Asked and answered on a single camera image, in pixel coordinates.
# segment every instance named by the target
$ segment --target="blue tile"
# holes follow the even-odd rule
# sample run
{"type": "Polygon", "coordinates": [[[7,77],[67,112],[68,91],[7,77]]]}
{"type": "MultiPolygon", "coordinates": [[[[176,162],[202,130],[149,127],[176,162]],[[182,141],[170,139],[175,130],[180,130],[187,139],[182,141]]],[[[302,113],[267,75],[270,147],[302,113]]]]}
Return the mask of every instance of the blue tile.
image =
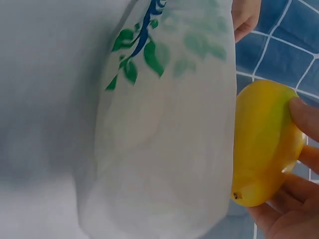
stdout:
{"type": "Polygon", "coordinates": [[[302,163],[296,163],[292,173],[307,180],[309,179],[309,168],[302,163]]]}
{"type": "Polygon", "coordinates": [[[300,46],[310,52],[319,52],[319,14],[294,0],[274,36],[300,46]]]}
{"type": "Polygon", "coordinates": [[[239,94],[246,86],[253,82],[253,79],[248,76],[237,74],[237,94],[239,94]]]}
{"type": "Polygon", "coordinates": [[[237,71],[252,74],[263,53],[267,38],[262,35],[248,34],[236,44],[237,71]]]}
{"type": "Polygon", "coordinates": [[[260,18],[256,31],[269,34],[281,17],[288,0],[263,0],[261,1],[260,18]]]}
{"type": "Polygon", "coordinates": [[[234,203],[233,200],[230,200],[228,205],[227,215],[228,216],[245,216],[245,215],[248,215],[248,212],[246,208],[239,206],[238,204],[234,203]]]}
{"type": "MultiPolygon", "coordinates": [[[[314,141],[312,138],[309,138],[308,145],[319,148],[319,143],[314,141]]],[[[319,180],[319,175],[311,171],[311,179],[312,180],[319,180]]]]}
{"type": "Polygon", "coordinates": [[[308,3],[310,6],[319,10],[319,1],[318,0],[304,0],[304,2],[308,3]]]}
{"type": "Polygon", "coordinates": [[[247,216],[227,216],[201,239],[252,239],[254,221],[247,216]]]}
{"type": "Polygon", "coordinates": [[[296,87],[313,56],[271,39],[256,75],[296,87]]]}
{"type": "Polygon", "coordinates": [[[308,105],[319,108],[319,99],[311,97],[311,96],[307,96],[303,93],[298,93],[298,95],[308,105]]]}
{"type": "Polygon", "coordinates": [[[299,85],[299,89],[312,93],[314,95],[319,95],[319,60],[316,60],[303,81],[299,85]]]}

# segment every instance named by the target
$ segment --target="white plastic bag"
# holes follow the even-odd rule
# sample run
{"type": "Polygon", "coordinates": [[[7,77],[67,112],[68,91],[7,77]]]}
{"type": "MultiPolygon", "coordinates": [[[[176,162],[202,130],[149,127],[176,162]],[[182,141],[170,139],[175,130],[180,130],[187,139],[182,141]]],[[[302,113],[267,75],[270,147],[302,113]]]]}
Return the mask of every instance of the white plastic bag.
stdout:
{"type": "Polygon", "coordinates": [[[226,212],[236,99],[231,0],[140,0],[118,34],[96,126],[95,239],[195,239],[226,212]]]}

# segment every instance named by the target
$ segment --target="gray background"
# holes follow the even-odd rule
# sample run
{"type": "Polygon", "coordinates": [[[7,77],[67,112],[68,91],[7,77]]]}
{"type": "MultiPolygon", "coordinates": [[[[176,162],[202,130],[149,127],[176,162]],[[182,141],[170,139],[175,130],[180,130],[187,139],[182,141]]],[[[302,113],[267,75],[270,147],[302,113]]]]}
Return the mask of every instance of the gray background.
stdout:
{"type": "Polygon", "coordinates": [[[0,0],[0,238],[84,239],[107,43],[129,0],[0,0]]]}

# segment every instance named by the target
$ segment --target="yellow mango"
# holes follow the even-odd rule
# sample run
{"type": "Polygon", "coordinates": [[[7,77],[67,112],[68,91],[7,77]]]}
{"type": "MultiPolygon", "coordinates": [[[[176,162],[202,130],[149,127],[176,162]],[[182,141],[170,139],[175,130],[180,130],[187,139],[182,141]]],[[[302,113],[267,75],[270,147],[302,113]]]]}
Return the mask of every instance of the yellow mango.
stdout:
{"type": "Polygon", "coordinates": [[[247,86],[236,102],[232,199],[258,206],[279,190],[305,143],[292,121],[294,90],[272,81],[247,86]]]}

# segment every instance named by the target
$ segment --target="hand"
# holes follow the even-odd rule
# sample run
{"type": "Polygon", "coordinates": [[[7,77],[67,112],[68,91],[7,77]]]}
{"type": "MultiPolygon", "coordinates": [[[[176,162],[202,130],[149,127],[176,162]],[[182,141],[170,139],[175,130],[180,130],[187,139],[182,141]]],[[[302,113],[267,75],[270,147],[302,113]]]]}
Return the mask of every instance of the hand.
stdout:
{"type": "Polygon", "coordinates": [[[234,0],[232,16],[235,31],[235,42],[250,33],[259,20],[261,0],[234,0]]]}
{"type": "MultiPolygon", "coordinates": [[[[298,98],[291,100],[290,109],[296,125],[319,141],[319,109],[298,98]]],[[[305,146],[300,161],[319,174],[319,149],[305,146]]],[[[289,174],[270,204],[248,208],[267,239],[319,238],[319,185],[289,174]]]]}

